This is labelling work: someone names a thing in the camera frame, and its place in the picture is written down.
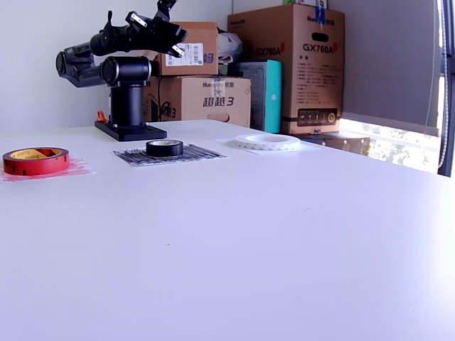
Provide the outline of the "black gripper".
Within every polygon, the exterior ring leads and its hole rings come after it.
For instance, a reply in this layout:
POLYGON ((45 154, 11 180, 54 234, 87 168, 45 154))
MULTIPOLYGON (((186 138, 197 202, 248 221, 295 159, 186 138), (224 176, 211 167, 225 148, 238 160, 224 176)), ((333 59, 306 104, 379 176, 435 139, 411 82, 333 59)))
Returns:
POLYGON ((182 26, 168 22, 161 17, 147 18, 135 11, 129 12, 126 21, 127 38, 124 52, 151 50, 175 58, 182 58, 184 50, 178 47, 188 32, 182 26))

